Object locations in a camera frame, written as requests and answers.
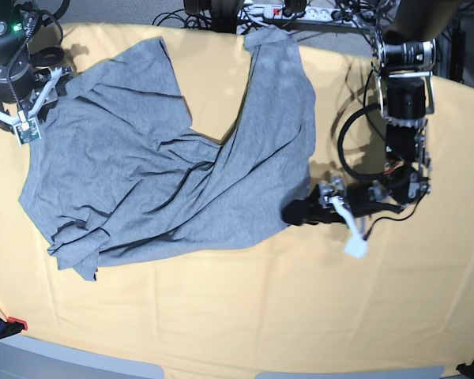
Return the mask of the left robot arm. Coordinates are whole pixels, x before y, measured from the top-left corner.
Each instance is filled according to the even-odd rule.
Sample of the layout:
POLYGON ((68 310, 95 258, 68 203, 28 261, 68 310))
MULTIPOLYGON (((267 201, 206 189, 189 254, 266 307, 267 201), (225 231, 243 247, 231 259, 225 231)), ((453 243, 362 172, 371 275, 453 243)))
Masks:
POLYGON ((387 3, 372 6, 371 46, 377 64, 367 79, 375 83, 378 99, 352 114, 337 138, 340 164, 353 181, 347 185, 340 178, 319 182, 309 197, 284 207, 285 223, 348 224, 349 218, 336 209, 336 201, 354 219, 377 215, 381 220, 402 221, 401 213, 422 201, 431 188, 426 134, 427 116, 435 111, 435 40, 459 5, 458 1, 402 1, 384 28, 379 18, 387 3), (344 139, 355 121, 374 111, 386 124, 385 131, 378 134, 386 150, 385 165, 381 172, 362 173, 348 164, 344 139))

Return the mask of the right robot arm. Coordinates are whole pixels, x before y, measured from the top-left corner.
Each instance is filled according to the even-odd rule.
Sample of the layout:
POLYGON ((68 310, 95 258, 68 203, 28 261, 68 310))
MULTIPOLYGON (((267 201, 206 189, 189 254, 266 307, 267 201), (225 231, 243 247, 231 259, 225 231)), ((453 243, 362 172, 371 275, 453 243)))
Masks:
POLYGON ((40 86, 42 74, 34 69, 53 66, 64 59, 60 43, 30 53, 28 45, 41 28, 54 24, 63 40, 59 19, 70 6, 63 1, 51 13, 33 1, 0 1, 0 103, 21 103, 40 86))

